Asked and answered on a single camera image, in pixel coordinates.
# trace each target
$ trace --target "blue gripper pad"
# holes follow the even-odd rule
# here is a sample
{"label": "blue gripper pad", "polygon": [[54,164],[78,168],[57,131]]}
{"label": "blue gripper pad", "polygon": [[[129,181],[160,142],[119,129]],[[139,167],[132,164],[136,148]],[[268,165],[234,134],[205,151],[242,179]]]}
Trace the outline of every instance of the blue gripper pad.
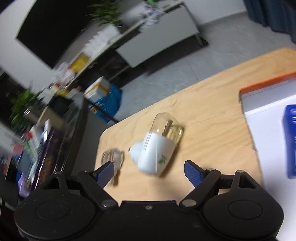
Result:
{"label": "blue gripper pad", "polygon": [[104,188],[114,175],[114,165],[111,162],[96,176],[96,181],[101,188]]}
{"label": "blue gripper pad", "polygon": [[283,125],[287,150],[287,176],[292,179],[296,176],[296,105],[286,106]]}
{"label": "blue gripper pad", "polygon": [[202,174],[198,170],[196,170],[188,161],[186,161],[184,164],[184,173],[187,179],[195,188],[203,181]]}

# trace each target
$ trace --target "blue package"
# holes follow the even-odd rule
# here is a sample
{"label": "blue package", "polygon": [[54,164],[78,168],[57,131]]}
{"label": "blue package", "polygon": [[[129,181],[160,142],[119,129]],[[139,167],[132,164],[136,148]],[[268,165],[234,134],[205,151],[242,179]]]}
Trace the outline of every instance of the blue package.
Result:
{"label": "blue package", "polygon": [[283,125],[287,149],[287,175],[289,179],[296,177],[296,105],[286,106]]}
{"label": "blue package", "polygon": [[[94,104],[97,104],[103,111],[107,112],[112,117],[117,113],[121,103],[121,90],[115,85],[111,85],[109,94],[98,99]],[[100,116],[106,123],[110,121],[108,117],[90,106],[90,111]]]}

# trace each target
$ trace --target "potted plant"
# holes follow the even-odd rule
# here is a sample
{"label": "potted plant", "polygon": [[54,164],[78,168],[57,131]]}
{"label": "potted plant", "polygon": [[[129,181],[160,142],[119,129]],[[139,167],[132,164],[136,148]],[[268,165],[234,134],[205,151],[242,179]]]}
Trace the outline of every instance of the potted plant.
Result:
{"label": "potted plant", "polygon": [[31,88],[29,87],[25,91],[18,93],[17,97],[11,100],[13,106],[11,108],[12,114],[10,119],[14,131],[22,134],[32,127],[32,122],[25,118],[25,112],[31,109],[37,109],[42,112],[44,106],[42,103],[43,98],[37,98],[41,92],[42,91],[32,94]]}
{"label": "potted plant", "polygon": [[99,24],[112,23],[118,28],[120,33],[126,30],[126,27],[119,19],[120,11],[118,10],[117,2],[102,0],[101,3],[93,4],[90,7],[94,8],[93,13],[90,14],[93,21],[97,21]]}

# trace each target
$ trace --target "blue curtain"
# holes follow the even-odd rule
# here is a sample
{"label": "blue curtain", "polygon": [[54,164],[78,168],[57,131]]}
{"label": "blue curtain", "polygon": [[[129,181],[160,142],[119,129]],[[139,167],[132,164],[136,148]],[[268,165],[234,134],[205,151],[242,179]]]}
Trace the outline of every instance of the blue curtain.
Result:
{"label": "blue curtain", "polygon": [[296,11],[282,0],[244,0],[249,18],[272,31],[287,33],[296,43]]}

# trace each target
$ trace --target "green plant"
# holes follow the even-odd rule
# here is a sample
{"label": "green plant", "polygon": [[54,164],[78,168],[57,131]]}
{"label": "green plant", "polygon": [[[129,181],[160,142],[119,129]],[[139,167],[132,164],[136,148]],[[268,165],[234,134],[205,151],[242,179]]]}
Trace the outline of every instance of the green plant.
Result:
{"label": "green plant", "polygon": [[18,130],[20,133],[28,130],[31,127],[31,122],[24,117],[24,112],[31,107],[42,107],[42,100],[37,99],[42,91],[37,92],[36,94],[31,93],[31,88],[29,87],[23,92],[17,94],[16,98],[11,100],[13,104],[11,110],[12,114],[10,116],[11,125],[13,130]]}
{"label": "green plant", "polygon": [[95,10],[90,16],[93,20],[98,21],[100,24],[115,23],[119,21],[120,11],[118,10],[118,3],[112,0],[102,0],[99,4],[93,4]]}

